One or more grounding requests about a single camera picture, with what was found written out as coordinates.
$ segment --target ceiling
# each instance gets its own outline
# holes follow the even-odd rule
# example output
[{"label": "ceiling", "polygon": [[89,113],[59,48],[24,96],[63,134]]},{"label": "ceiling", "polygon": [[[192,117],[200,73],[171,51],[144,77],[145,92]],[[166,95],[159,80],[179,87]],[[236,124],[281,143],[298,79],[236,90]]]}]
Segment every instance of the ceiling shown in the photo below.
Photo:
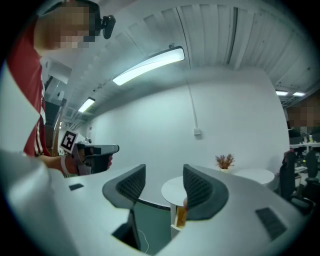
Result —
[{"label": "ceiling", "polygon": [[[64,119],[69,128],[77,128],[122,95],[142,95],[146,90],[152,93],[182,85],[185,74],[206,66],[261,68],[276,90],[286,90],[290,95],[313,93],[320,81],[316,47],[284,8],[266,2],[138,0],[120,8],[114,14],[116,26],[111,39],[99,38],[76,59],[65,94]],[[112,82],[169,45],[182,46],[185,60],[152,70],[122,86]],[[94,107],[86,114],[73,111],[88,97],[96,100]],[[300,98],[280,100],[287,107]]]}]

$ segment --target office chair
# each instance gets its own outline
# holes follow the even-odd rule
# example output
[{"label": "office chair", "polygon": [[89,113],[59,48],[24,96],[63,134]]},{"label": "office chair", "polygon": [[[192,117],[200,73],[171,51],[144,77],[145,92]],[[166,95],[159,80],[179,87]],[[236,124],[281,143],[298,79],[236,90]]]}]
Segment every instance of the office chair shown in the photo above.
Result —
[{"label": "office chair", "polygon": [[285,154],[279,172],[281,197],[293,204],[303,215],[308,215],[313,202],[302,197],[293,195],[295,186],[295,161],[296,154],[289,151]]},{"label": "office chair", "polygon": [[306,186],[302,190],[302,197],[318,204],[320,202],[320,183],[317,181],[307,181]]},{"label": "office chair", "polygon": [[305,155],[305,162],[306,162],[306,167],[308,168],[308,178],[305,179],[305,181],[316,181],[319,182],[319,179],[316,178],[318,174],[318,161],[316,158],[316,151],[313,149],[310,150],[306,155]]}]

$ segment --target white wall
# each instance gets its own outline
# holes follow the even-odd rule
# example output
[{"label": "white wall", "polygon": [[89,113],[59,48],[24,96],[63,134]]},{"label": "white wall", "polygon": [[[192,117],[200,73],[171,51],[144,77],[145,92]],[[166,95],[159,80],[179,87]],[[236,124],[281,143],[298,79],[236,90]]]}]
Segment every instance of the white wall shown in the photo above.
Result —
[{"label": "white wall", "polygon": [[234,169],[277,173],[289,149],[285,114],[264,71],[205,68],[197,74],[189,83],[202,139],[193,135],[186,85],[105,112],[87,126],[94,144],[120,146],[112,168],[146,164],[143,200],[169,205],[161,187],[182,175],[183,164],[216,168],[215,156],[231,153]]}]

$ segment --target person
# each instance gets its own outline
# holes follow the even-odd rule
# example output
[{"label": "person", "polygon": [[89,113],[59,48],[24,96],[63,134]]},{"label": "person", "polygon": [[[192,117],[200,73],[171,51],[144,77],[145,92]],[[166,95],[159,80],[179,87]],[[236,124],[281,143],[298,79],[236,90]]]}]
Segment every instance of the person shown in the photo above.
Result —
[{"label": "person", "polygon": [[[39,116],[27,139],[24,153],[30,157],[37,157],[48,168],[57,169],[65,176],[65,168],[68,174],[76,175],[77,167],[71,155],[65,158],[51,157],[47,150],[45,87],[42,82],[40,58],[47,51],[75,48],[83,41],[92,42],[100,30],[100,8],[96,3],[88,0],[64,0],[55,4],[45,15],[32,18],[6,59],[12,78]],[[84,150],[78,153],[84,161]],[[109,159],[108,168],[111,164],[112,157]]]}]

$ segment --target dark floor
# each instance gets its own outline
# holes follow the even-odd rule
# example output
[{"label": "dark floor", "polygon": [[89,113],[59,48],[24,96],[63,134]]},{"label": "dark floor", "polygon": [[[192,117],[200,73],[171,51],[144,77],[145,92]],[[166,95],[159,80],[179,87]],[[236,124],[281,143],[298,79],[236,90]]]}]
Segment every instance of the dark floor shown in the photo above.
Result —
[{"label": "dark floor", "polygon": [[[170,211],[158,209],[137,202],[134,206],[136,227],[141,230],[149,243],[148,255],[157,254],[171,240]],[[141,251],[148,248],[144,235],[138,231]]]}]

